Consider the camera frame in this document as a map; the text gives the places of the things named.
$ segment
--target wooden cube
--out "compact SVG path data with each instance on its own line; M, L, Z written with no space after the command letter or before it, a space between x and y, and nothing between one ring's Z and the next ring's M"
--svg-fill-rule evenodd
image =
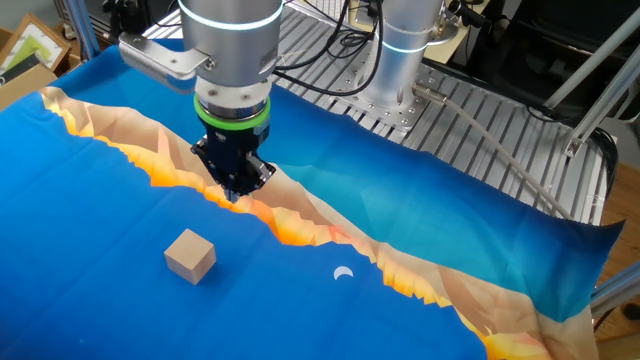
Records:
M164 252L167 265L176 274L196 285L216 262L213 244L187 229Z

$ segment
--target blue mat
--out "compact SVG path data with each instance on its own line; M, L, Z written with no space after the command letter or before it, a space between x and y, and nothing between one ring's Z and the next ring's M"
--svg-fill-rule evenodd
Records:
M190 96L114 48L53 86L132 107L189 142L204 132ZM527 294L556 321L588 306L621 225L550 218L278 87L272 103L261 156L372 238ZM195 190L150 187L117 149L69 135L39 94L0 113L0 166L0 358L486 356L452 307L383 286L352 247L284 246ZM216 245L202 286L162 257L185 228ZM341 265L356 276L335 281Z

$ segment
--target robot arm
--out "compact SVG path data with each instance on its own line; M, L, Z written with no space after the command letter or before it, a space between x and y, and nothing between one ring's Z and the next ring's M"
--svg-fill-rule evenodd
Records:
M120 36L120 52L129 65L176 91L195 89L206 135L192 151L235 201L261 188L275 171L257 149L269 135L269 75L277 62L282 1L178 4L185 52L127 33Z

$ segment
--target orange sand pattern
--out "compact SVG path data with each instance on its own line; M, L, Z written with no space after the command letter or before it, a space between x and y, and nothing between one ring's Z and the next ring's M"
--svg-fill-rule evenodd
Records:
M158 128L158 151L121 144L110 141L105 136L96 136L93 124L89 121L82 129L77 129L72 114L61 108L57 101L42 95L45 107L64 119L70 134L80 137L92 137L122 151L135 166L145 170L151 178L151 186L173 187L187 186L202 193L209 201L236 213L247 213L257 216L269 226L278 240L285 245L319 246L328 242L352 245L358 253L367 256L371 263L376 263L383 272L384 284L408 297L416 296L424 304L436 303L440 307L452 306L451 302L439 295L422 277L398 264L384 252L379 251L376 257L371 245L363 239L348 235L335 225L316 225L303 220L300 214L286 208L271 208L265 203L244 196L233 204L224 196L219 185L207 186L199 175L176 169L169 153L169 141L165 132ZM473 331L487 349L490 360L543 360L551 359L547 349L536 339L526 333L484 335L473 326L457 309L460 320Z

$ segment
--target white light ring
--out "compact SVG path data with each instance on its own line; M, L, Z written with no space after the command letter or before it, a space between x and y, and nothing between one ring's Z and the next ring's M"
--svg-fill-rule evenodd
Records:
M387 44L386 42L384 42L384 40L382 40L382 45L386 46L387 48L389 48L389 49L391 49L393 51L397 51L397 52L400 52L400 53L403 53L403 54L413 54L413 53L416 53L416 52L424 51L424 49L427 48L427 45L429 45L429 43L424 44L424 46L419 48L419 49L412 49L412 50L400 49L400 48L397 48L395 46L391 46L391 45Z
M243 24L230 24L230 23L223 23L223 22L219 22L219 21L213 21L213 20L209 20L209 19L205 19L202 16L194 13L193 11L189 10L183 3L182 0L178 0L178 5L180 6L180 9L182 9L182 11L187 14L187 16L189 16L190 18L192 18L193 20L203 24L203 25L207 25L209 27L213 27L216 29L223 29L223 30L232 30L232 31L244 31L244 30L253 30L253 29L257 29L260 27L263 27L265 25L269 25L270 23L272 23L275 19L278 18L278 16L280 16L280 14L282 13L282 9L283 9L283 4L280 4L280 7L278 8L278 10L276 10L275 13L273 13L273 15L269 16L266 19L262 19L262 20L258 20L258 21L254 21L254 22L250 22L250 23L243 23Z

